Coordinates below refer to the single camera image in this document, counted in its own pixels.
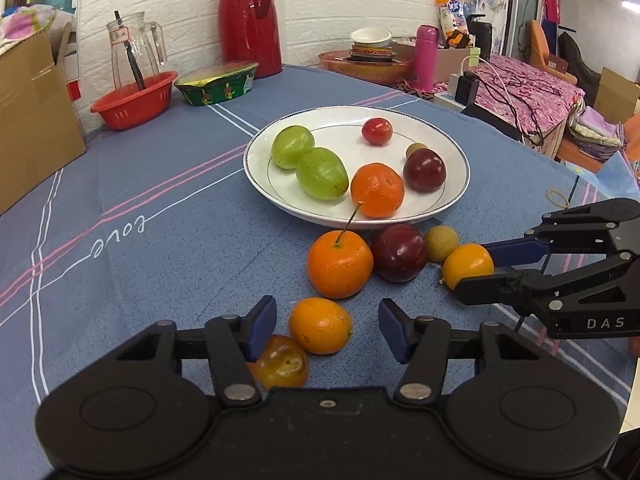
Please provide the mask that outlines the red-yellow plum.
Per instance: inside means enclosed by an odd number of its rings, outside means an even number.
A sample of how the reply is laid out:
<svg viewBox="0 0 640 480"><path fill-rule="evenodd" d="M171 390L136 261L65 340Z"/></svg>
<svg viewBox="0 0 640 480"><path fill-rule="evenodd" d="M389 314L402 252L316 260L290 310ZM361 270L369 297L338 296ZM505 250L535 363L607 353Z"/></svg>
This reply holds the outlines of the red-yellow plum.
<svg viewBox="0 0 640 480"><path fill-rule="evenodd" d="M309 376L307 353L294 339L282 335L272 335L260 358L247 366L267 390L302 388Z"/></svg>

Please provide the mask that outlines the yellow-orange small citrus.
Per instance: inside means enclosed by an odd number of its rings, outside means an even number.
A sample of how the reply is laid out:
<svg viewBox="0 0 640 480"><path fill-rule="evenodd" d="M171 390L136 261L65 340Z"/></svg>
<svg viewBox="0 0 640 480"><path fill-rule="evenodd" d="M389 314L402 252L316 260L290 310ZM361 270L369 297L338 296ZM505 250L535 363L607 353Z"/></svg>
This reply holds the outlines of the yellow-orange small citrus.
<svg viewBox="0 0 640 480"><path fill-rule="evenodd" d="M442 284L454 290L464 278L478 278L494 272L494 260L484 246L464 244L450 252L442 264Z"/></svg>

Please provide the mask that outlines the small orange mandarin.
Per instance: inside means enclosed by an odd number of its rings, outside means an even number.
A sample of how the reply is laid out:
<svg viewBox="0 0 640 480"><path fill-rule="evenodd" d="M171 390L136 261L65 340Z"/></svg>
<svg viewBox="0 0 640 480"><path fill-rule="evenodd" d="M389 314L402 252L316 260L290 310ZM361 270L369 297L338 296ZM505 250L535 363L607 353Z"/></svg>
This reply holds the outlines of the small orange mandarin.
<svg viewBox="0 0 640 480"><path fill-rule="evenodd" d="M341 351L348 343L352 336L352 317L337 302L306 298L293 308L288 330L307 352L328 356Z"/></svg>

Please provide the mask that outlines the dark red plum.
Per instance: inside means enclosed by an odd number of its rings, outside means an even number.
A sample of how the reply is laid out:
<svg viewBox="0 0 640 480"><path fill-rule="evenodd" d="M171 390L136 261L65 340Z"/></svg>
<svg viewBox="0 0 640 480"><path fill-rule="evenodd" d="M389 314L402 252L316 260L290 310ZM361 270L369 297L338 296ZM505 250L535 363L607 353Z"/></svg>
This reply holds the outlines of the dark red plum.
<svg viewBox="0 0 640 480"><path fill-rule="evenodd" d="M414 226L395 224L378 231L371 240L374 272L391 283L407 283L426 266L424 237Z"/></svg>
<svg viewBox="0 0 640 480"><path fill-rule="evenodd" d="M435 192L444 184L446 177L444 161L429 148L415 150L405 162L404 178L413 191Z"/></svg>

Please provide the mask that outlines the large orange mandarin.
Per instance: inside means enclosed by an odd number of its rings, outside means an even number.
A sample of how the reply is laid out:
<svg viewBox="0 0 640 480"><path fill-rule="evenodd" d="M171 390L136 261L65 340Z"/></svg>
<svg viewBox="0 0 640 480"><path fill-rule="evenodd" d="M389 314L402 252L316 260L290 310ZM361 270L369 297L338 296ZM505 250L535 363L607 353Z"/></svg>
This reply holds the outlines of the large orange mandarin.
<svg viewBox="0 0 640 480"><path fill-rule="evenodd" d="M360 214L369 219L390 218L405 198L405 185L400 175L380 162L360 167L350 182L352 202Z"/></svg>

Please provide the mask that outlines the green fruit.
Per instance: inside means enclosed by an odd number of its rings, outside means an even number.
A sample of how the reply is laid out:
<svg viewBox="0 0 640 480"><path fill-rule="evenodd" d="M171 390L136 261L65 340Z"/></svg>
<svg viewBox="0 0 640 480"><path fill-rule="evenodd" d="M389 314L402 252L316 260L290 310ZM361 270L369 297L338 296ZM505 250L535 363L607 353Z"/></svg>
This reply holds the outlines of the green fruit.
<svg viewBox="0 0 640 480"><path fill-rule="evenodd" d="M281 130L271 144L271 157L281 169L295 169L303 154L314 148L314 136L303 126Z"/></svg>
<svg viewBox="0 0 640 480"><path fill-rule="evenodd" d="M317 200L337 200L349 187L341 159L327 148L312 148L303 154L296 165L296 178L303 191Z"/></svg>

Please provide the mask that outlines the small red tomato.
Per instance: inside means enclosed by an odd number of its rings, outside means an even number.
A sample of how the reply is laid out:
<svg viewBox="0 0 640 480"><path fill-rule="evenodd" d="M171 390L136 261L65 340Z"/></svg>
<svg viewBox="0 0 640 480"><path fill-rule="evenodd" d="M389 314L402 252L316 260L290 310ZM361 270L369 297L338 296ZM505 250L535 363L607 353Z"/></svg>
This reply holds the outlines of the small red tomato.
<svg viewBox="0 0 640 480"><path fill-rule="evenodd" d="M375 146L383 146L390 142L394 134L392 124L385 118L368 119L361 127L363 139Z"/></svg>

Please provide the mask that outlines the yellow rubber band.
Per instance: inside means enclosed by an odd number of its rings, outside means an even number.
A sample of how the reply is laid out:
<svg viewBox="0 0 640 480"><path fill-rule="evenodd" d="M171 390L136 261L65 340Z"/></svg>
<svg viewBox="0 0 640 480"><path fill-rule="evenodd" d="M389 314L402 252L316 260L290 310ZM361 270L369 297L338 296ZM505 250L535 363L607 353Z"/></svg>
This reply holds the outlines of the yellow rubber band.
<svg viewBox="0 0 640 480"><path fill-rule="evenodd" d="M556 188L548 189L546 192L546 199L558 209L567 209L570 206L570 200L568 197Z"/></svg>

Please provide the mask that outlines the orange with stem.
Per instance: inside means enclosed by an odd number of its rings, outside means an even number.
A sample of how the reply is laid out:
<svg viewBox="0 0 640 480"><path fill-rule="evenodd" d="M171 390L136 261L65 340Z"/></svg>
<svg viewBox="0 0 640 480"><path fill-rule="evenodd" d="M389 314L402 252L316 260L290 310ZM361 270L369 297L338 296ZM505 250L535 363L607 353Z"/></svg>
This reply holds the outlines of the orange with stem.
<svg viewBox="0 0 640 480"><path fill-rule="evenodd" d="M309 249L306 272L312 287L323 297L345 299L367 285L373 272L373 255L367 242L350 229L361 203L344 228L326 232Z"/></svg>

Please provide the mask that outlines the pink floral side tablecloth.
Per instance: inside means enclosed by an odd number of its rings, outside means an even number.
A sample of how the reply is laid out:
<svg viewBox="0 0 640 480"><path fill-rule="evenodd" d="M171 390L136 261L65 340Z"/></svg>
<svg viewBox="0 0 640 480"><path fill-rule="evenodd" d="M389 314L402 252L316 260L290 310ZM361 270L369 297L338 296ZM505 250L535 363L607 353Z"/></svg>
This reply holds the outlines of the pink floral side tablecloth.
<svg viewBox="0 0 640 480"><path fill-rule="evenodd" d="M523 143L554 159L582 89L506 56L491 55L471 68L480 78L475 102L520 130Z"/></svg>

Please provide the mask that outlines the black power adapter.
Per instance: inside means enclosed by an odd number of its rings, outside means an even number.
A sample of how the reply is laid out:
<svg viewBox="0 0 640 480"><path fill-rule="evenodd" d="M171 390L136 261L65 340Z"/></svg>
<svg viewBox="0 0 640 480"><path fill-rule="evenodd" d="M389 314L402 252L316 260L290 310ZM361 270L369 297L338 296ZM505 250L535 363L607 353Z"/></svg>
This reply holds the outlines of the black power adapter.
<svg viewBox="0 0 640 480"><path fill-rule="evenodd" d="M470 106L475 103L478 88L480 78L473 72L464 72L458 77L454 100L463 106Z"/></svg>

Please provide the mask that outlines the white ceramic plate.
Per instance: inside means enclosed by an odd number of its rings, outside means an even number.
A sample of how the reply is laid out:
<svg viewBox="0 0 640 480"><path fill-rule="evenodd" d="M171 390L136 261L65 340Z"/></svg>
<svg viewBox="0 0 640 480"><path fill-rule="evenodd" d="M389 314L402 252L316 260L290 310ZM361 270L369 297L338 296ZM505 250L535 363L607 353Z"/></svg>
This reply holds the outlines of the white ceramic plate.
<svg viewBox="0 0 640 480"><path fill-rule="evenodd" d="M392 140L384 148L369 144L361 134L364 122L373 117L387 119L394 129ZM255 190L274 206L319 226L344 226L355 208L345 194L336 200L317 200L305 193L293 170L279 168L271 157L271 145L277 134L289 126L307 128L319 148L337 154L350 176L368 162L382 162L402 173L406 149L413 143L431 148L445 163L447 177L440 189L431 194L406 191L398 211L388 219L368 219L357 214L355 230L381 229L393 223L416 223L436 216L457 203L471 180L469 159L460 145L445 131L398 110L362 106L327 106L303 110L272 122L250 141L243 156L247 179Z"/></svg>

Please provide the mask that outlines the pink bottle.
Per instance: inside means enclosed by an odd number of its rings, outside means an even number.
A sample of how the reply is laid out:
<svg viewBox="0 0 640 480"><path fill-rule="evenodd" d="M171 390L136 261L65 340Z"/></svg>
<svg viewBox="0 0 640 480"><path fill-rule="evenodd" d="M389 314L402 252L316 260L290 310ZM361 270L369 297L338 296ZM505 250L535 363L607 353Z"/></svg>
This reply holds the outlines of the pink bottle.
<svg viewBox="0 0 640 480"><path fill-rule="evenodd" d="M431 25L421 25L416 31L414 46L414 88L432 93L438 52L438 29Z"/></svg>

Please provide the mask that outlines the red plastic basket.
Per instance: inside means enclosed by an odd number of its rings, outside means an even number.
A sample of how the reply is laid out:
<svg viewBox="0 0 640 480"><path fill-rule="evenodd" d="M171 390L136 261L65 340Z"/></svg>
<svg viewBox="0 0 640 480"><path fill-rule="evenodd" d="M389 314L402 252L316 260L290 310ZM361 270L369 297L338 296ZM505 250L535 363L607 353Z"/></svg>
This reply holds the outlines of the red plastic basket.
<svg viewBox="0 0 640 480"><path fill-rule="evenodd" d="M145 88L126 84L108 92L92 104L90 112L99 114L107 128L124 131L149 122L168 109L172 85L178 78L173 70L145 78Z"/></svg>

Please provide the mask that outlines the green foil bowl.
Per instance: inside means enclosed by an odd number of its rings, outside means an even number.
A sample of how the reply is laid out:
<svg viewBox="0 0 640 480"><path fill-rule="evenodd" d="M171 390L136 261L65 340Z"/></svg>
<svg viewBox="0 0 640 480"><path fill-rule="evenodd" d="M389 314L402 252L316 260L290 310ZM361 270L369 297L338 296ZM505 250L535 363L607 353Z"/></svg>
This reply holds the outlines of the green foil bowl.
<svg viewBox="0 0 640 480"><path fill-rule="evenodd" d="M229 62L180 76L175 87L192 106L209 106L244 96L253 89L258 64Z"/></svg>

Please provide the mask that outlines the snack package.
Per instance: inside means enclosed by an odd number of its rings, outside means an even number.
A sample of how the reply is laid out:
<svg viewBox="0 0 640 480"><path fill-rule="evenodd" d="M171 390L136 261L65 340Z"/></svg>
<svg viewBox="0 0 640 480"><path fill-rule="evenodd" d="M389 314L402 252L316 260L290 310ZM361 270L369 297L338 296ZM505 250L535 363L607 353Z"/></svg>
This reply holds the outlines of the snack package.
<svg viewBox="0 0 640 480"><path fill-rule="evenodd" d="M462 0L434 0L434 3L438 10L440 28L446 37L455 32L469 32Z"/></svg>

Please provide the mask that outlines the cardboard box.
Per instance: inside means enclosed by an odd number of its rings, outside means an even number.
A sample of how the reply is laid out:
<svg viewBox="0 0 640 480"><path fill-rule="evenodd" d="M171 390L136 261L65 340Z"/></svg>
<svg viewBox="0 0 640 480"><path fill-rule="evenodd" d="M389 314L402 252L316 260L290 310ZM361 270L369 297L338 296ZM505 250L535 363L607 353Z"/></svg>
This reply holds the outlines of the cardboard box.
<svg viewBox="0 0 640 480"><path fill-rule="evenodd" d="M2 212L86 151L67 88L69 36L66 26L58 53L49 35L37 32L1 55Z"/></svg>

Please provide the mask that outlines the black spoon in pitcher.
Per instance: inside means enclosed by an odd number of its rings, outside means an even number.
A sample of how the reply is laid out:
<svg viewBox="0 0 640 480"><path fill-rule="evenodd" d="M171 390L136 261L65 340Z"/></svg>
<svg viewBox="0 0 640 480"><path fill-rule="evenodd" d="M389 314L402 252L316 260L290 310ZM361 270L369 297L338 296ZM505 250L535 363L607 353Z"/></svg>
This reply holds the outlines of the black spoon in pitcher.
<svg viewBox="0 0 640 480"><path fill-rule="evenodd" d="M130 32L127 26L124 25L119 10L114 11L114 18L117 27L111 32L112 42L112 63L114 70L114 83L116 88L122 88L122 70L120 69L120 57L118 56L118 47L122 47L125 51L126 61L130 68L131 75L134 77L134 82L137 88L142 91L145 89L145 83L142 76L142 71L138 65L136 56L134 55L134 46L130 39Z"/></svg>

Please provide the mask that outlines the stacked bowls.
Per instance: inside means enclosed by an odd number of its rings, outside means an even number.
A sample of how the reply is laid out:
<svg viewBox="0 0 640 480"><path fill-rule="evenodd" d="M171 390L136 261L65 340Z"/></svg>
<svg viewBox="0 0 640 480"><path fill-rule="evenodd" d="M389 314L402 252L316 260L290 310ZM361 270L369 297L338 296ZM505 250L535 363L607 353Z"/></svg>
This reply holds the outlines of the stacked bowls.
<svg viewBox="0 0 640 480"><path fill-rule="evenodd" d="M396 54L389 47L374 48L366 46L353 46L349 51L349 61L367 63L390 63Z"/></svg>

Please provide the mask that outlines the red thermos jug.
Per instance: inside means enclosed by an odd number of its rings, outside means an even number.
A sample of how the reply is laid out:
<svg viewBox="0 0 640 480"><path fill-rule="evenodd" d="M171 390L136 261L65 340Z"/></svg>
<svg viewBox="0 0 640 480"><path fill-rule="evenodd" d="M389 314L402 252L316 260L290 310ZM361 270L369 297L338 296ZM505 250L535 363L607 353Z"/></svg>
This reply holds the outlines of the red thermos jug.
<svg viewBox="0 0 640 480"><path fill-rule="evenodd" d="M282 70L274 0L219 0L218 34L224 62L256 62L256 78Z"/></svg>

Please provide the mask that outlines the glass pitcher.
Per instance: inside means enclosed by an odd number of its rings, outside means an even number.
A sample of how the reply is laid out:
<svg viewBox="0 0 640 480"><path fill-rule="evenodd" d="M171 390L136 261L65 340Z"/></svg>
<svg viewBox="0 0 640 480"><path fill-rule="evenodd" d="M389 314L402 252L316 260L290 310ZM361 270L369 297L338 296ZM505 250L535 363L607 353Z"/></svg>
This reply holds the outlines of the glass pitcher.
<svg viewBox="0 0 640 480"><path fill-rule="evenodd" d="M130 41L134 46L134 55L136 56L143 79L157 75L160 68L167 62L167 52L165 47L165 39L162 26L154 21L147 21L143 12L122 15L124 25L128 27L130 32ZM111 32L117 27L115 18L106 25L108 31L108 39L111 45L112 60L112 42ZM120 57L120 69L122 70L122 83L135 84L134 77L131 75L130 68L126 61L125 51L122 47L118 47L118 56ZM114 82L114 70L112 63L112 74Z"/></svg>

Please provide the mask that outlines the floral cloth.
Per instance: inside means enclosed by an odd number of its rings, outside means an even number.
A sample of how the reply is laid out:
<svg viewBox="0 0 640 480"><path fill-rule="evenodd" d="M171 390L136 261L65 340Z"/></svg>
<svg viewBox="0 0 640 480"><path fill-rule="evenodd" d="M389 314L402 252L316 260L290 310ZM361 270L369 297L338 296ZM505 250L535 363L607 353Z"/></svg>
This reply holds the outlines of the floral cloth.
<svg viewBox="0 0 640 480"><path fill-rule="evenodd" d="M48 32L59 17L58 9L44 4L20 6L12 14L4 16L0 26L1 54L5 54L38 32Z"/></svg>

